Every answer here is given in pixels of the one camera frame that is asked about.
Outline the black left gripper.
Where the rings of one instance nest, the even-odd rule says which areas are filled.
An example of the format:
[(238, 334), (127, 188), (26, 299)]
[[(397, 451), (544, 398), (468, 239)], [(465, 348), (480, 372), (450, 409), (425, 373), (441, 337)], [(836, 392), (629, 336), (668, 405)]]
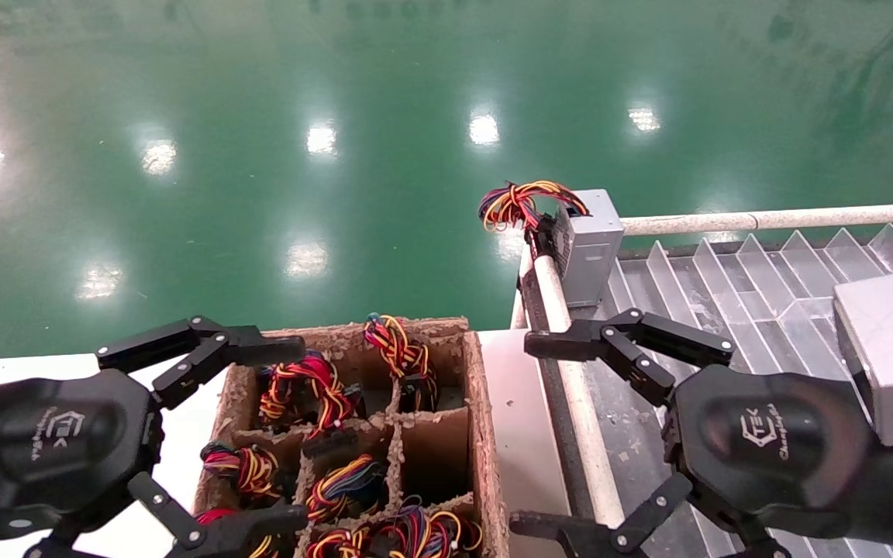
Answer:
[(173, 536), (169, 557), (248, 557), (307, 526), (284, 504), (202, 524), (149, 474), (163, 438), (158, 401), (116, 370), (0, 384), (0, 540), (52, 529), (28, 557), (85, 557), (75, 540), (134, 501)]

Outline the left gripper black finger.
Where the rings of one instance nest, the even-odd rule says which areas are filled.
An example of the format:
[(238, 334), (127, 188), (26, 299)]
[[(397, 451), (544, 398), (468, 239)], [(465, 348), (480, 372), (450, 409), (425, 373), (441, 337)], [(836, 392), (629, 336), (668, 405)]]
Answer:
[(225, 326), (196, 315), (99, 347), (96, 358), (103, 370), (131, 374), (177, 357), (152, 383), (160, 406), (175, 409), (230, 365), (297, 363), (306, 353), (301, 336), (269, 338), (255, 325)]

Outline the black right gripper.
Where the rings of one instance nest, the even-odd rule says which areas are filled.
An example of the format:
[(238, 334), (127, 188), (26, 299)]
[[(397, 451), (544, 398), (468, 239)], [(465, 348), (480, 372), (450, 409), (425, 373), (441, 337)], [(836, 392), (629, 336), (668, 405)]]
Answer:
[[(723, 365), (733, 359), (732, 340), (638, 308), (605, 321), (573, 320), (564, 332), (528, 332), (524, 350), (572, 363), (600, 360), (652, 406), (669, 400), (665, 460), (680, 473), (616, 529), (517, 511), (508, 520), (514, 533), (556, 541), (567, 557), (646, 557), (642, 544), (688, 495), (727, 531), (758, 522), (840, 538), (850, 529), (848, 491), (877, 443), (850, 382), (730, 370)], [(676, 378), (646, 350), (710, 367), (674, 388)]]

